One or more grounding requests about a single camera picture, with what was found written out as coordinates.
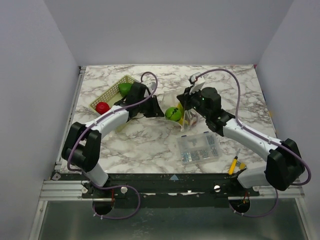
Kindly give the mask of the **green toy watermelon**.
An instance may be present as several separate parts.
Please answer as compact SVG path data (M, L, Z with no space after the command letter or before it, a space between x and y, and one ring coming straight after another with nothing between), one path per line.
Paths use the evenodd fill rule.
M180 117L178 116L177 114L177 107L169 107L166 111L165 111L165 117L167 120L170 120L170 121L174 121L174 122L177 122Z

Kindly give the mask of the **clear zip top bag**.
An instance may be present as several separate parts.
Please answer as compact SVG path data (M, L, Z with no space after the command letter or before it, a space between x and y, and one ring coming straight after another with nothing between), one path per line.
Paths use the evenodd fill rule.
M197 124L198 115L192 110L185 110L175 93L166 94L162 103L165 118L180 127L181 132L188 131Z

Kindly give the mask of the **dark red toy apple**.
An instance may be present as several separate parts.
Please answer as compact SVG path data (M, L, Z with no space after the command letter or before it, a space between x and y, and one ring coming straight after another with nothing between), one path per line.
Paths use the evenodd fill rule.
M194 126L198 121L198 115L192 111L188 111L185 114L184 120L188 127Z

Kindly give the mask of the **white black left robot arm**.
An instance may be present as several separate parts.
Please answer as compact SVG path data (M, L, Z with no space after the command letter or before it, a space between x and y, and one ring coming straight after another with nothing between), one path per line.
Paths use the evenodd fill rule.
M146 118L163 117L154 93L145 84L134 82L128 94L106 113L85 124L75 122L71 125L61 157L94 183L93 191L99 197L107 197L111 191L107 182L109 176L99 164L102 139L138 114Z

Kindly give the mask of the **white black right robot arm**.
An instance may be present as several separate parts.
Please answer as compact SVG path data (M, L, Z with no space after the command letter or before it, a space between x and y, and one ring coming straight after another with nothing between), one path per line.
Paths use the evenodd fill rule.
M265 162L264 167L242 170L230 183L230 191L241 196L255 186L272 186L285 191L305 171L297 144L255 132L238 123L236 117L222 109L221 96L214 87L191 93L187 87L176 98L185 110L195 110L214 133L247 147Z

